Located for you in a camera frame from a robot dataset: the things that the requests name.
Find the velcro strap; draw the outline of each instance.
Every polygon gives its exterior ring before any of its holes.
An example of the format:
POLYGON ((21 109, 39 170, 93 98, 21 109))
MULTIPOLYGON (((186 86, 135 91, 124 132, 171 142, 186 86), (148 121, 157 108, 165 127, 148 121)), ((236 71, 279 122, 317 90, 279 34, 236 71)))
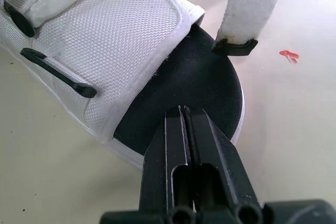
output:
POLYGON ((228 0, 214 52, 248 55, 269 19, 277 0, 228 0))

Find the white table surface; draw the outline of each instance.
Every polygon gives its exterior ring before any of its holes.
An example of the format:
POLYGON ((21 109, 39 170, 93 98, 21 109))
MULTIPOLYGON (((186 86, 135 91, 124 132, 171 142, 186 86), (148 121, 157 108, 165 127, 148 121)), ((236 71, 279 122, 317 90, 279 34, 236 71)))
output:
MULTIPOLYGON (((213 37, 227 0, 190 0, 213 37)), ((249 57, 237 149, 260 202, 336 207, 336 0, 279 0, 249 57), (279 52, 300 56, 290 63, 279 52)), ((0 223, 98 223, 136 209, 141 171, 98 144, 21 64, 0 51, 0 223)))

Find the black plastic clamp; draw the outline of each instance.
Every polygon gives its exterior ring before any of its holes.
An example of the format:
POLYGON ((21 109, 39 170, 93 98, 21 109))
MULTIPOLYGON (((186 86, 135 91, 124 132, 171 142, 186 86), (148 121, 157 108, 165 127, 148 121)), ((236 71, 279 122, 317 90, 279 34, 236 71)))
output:
POLYGON ((7 1, 4 1, 4 9, 6 13, 8 13, 8 15, 11 17, 17 28, 19 28, 26 36, 28 36, 29 38, 35 36, 35 30, 33 26, 22 13, 20 13, 7 1))
POLYGON ((258 41, 255 39, 251 39, 243 45, 230 44, 227 42, 227 39, 222 39, 216 43, 212 52, 217 55, 246 56, 251 53, 257 44, 258 41))

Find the black strap clip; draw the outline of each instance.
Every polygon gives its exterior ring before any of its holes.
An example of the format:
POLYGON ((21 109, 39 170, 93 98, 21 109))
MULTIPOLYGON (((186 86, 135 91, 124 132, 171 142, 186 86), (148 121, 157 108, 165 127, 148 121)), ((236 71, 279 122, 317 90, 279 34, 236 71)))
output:
POLYGON ((227 42, 227 39, 222 39, 217 42, 215 47, 212 49, 217 55, 226 55, 226 56, 247 56, 251 51, 256 47, 258 41, 251 39, 243 45, 230 44, 227 42))
POLYGON ((7 1, 4 1, 4 8, 17 28, 19 28, 29 38, 35 36, 35 30, 33 26, 22 13, 11 6, 7 1))
POLYGON ((46 64, 43 60, 47 58, 47 56, 45 56, 41 52, 33 50, 31 48, 24 48, 22 49, 20 54, 23 55, 27 60, 39 65, 40 67, 72 87, 82 97, 93 98, 97 94, 97 91, 93 86, 88 85, 87 83, 74 82, 66 77, 64 74, 57 71, 55 68, 46 64))

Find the red stain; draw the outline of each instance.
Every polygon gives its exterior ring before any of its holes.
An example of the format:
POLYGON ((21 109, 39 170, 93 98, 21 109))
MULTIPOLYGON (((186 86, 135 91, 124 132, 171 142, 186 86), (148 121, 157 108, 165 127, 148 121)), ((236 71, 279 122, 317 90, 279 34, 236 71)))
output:
POLYGON ((290 52, 288 50, 280 51, 279 54, 285 56, 290 63, 296 64, 298 63, 297 59, 300 58, 298 54, 294 54, 293 52, 290 52))

